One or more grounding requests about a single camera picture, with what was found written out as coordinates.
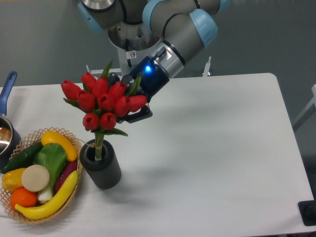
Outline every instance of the wicker basket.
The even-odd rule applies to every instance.
[[[64,128],[44,128],[44,129],[40,129],[39,131],[35,131],[33,134],[29,134],[28,137],[25,137],[24,140],[22,140],[20,142],[19,145],[16,146],[16,149],[13,151],[13,154],[11,155],[11,158],[14,157],[16,154],[18,154],[19,152],[21,152],[23,149],[27,148],[28,146],[30,146],[33,143],[36,143],[38,141],[40,141],[41,136],[46,132],[46,131],[56,131],[61,133],[62,135],[64,135],[66,138],[68,138],[68,140],[70,140],[72,142],[72,144],[75,146],[77,153],[79,154],[80,150],[81,150],[81,143],[80,141],[75,137],[75,135],[73,135],[72,133],[70,133],[69,131],[65,130]],[[68,200],[66,201],[66,203],[53,215],[46,217],[44,219],[40,219],[40,220],[30,220],[28,218],[26,218],[22,213],[18,212],[18,211],[14,211],[11,206],[10,206],[10,196],[11,193],[7,190],[4,190],[2,187],[0,189],[0,200],[2,202],[2,205],[4,207],[4,211],[9,215],[9,217],[11,217],[13,220],[19,221],[21,223],[24,224],[40,224],[40,223],[44,223],[47,222],[49,220],[52,220],[53,218],[57,217],[60,213],[62,213],[70,204],[70,202],[74,199],[77,189],[78,189],[78,184],[80,181],[80,177],[81,177],[81,173],[82,173],[82,165],[80,163],[80,160],[78,160],[78,166],[77,166],[77,170],[78,170],[78,182],[77,185],[74,189],[74,191],[72,192],[72,194],[70,195],[70,197],[68,198]]]

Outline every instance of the sticker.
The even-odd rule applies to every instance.
[[[134,58],[136,58],[136,51],[128,51],[128,52],[126,52],[126,58],[127,59],[134,59]]]

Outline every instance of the orange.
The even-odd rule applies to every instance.
[[[20,188],[11,194],[10,206],[13,210],[15,210],[16,204],[19,204],[23,207],[33,207],[36,206],[37,201],[38,196],[35,192],[30,192],[25,188]]]

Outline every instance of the blue handle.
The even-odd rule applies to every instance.
[[[10,72],[8,78],[5,81],[4,87],[0,94],[0,115],[6,115],[6,103],[9,98],[9,94],[14,85],[15,79],[17,78],[17,72]]]

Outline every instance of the pot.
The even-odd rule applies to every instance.
[[[10,72],[0,94],[0,168],[6,166],[14,149],[21,141],[19,133],[6,118],[6,104],[16,78],[17,73]]]
[[[121,178],[121,170],[112,145],[103,140],[102,159],[96,161],[95,148],[92,148],[90,144],[94,144],[94,140],[87,142],[80,151],[79,158],[82,166],[98,188],[114,187]]]

